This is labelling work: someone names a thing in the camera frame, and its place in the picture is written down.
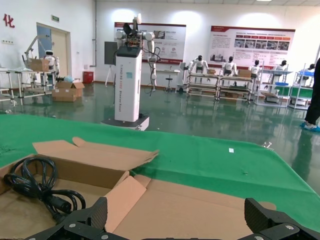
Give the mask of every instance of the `red box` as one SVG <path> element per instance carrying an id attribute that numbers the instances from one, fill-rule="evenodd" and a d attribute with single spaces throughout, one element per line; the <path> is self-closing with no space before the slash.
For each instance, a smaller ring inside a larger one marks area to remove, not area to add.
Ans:
<path id="1" fill-rule="evenodd" d="M 94 81 L 94 72 L 93 71 L 84 71 L 83 72 L 83 83 L 91 84 Z"/>

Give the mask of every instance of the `white wall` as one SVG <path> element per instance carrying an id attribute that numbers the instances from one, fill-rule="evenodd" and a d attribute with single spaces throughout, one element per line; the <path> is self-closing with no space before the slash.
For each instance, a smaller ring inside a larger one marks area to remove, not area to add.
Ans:
<path id="1" fill-rule="evenodd" d="M 37 35 L 37 23 L 70 32 L 71 73 L 82 79 L 84 65 L 93 64 L 93 0 L 0 0 L 0 40 L 13 41 L 14 45 L 0 43 L 0 64 L 6 68 L 23 66 L 21 55 Z M 5 26 L 4 15 L 8 14 L 15 28 Z M 51 20 L 51 15 L 60 22 Z M 38 56 L 38 43 L 33 46 L 33 56 Z M 0 76 L 2 87 L 8 86 Z"/>
<path id="2" fill-rule="evenodd" d="M 187 63 L 198 55 L 207 58 L 212 25 L 296 29 L 288 56 L 292 70 L 300 70 L 304 63 L 313 63 L 320 44 L 320 7 L 100 1 L 97 13 L 96 80 L 105 81 L 107 76 L 104 42 L 114 41 L 114 22 L 131 22 L 138 13 L 142 14 L 144 23 L 186 24 L 184 61 Z M 169 67 L 165 64 L 157 65 L 158 69 Z M 150 82 L 148 68 L 144 63 L 142 84 Z M 158 75 L 158 86 L 168 84 L 164 78 Z"/>

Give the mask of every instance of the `green table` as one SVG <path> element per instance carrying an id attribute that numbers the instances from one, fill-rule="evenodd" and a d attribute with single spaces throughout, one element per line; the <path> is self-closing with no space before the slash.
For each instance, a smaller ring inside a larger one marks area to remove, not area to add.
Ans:
<path id="1" fill-rule="evenodd" d="M 296 97 L 298 95 L 299 87 L 292 86 L 291 88 L 292 88 L 291 96 Z M 279 94 L 278 94 L 279 96 L 288 96 L 289 94 L 289 87 L 276 86 L 275 89 L 279 90 Z M 299 97 L 312 98 L 312 92 L 313 92 L 312 88 L 310 89 L 301 88 L 299 92 Z"/>
<path id="2" fill-rule="evenodd" d="M 72 142 L 74 136 L 147 151 L 159 149 L 158 157 L 134 172 L 271 202 L 300 224 L 320 231 L 320 197 L 275 152 L 252 143 L 4 114 L 0 115 L 0 167 L 35 153 L 33 142 Z"/>

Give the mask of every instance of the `wall socket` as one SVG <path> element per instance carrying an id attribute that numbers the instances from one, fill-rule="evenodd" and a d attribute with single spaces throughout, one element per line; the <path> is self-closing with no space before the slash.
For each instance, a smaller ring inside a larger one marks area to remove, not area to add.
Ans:
<path id="1" fill-rule="evenodd" d="M 13 45 L 14 44 L 14 41 L 8 41 L 8 40 L 1 40 L 1 42 L 3 44 L 10 44 L 10 45 Z"/>

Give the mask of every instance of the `poster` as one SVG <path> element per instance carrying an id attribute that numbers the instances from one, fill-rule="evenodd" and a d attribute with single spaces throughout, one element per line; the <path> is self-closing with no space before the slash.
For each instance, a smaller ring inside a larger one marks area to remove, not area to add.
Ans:
<path id="1" fill-rule="evenodd" d="M 123 25 L 124 22 L 114 23 L 114 37 L 117 31 L 123 30 Z M 159 56 L 161 57 L 161 61 L 159 63 L 171 65 L 179 65 L 183 62 L 186 28 L 186 25 L 158 23 L 142 23 L 138 26 L 140 31 L 154 33 L 154 47 L 160 48 Z M 144 41 L 143 47 L 148 49 L 147 41 Z M 143 53 L 142 61 L 146 62 L 147 59 L 148 54 Z"/>
<path id="2" fill-rule="evenodd" d="M 207 62 L 221 67 L 233 56 L 240 69 L 248 69 L 255 60 L 272 69 L 287 59 L 294 35 L 294 29 L 212 26 Z"/>

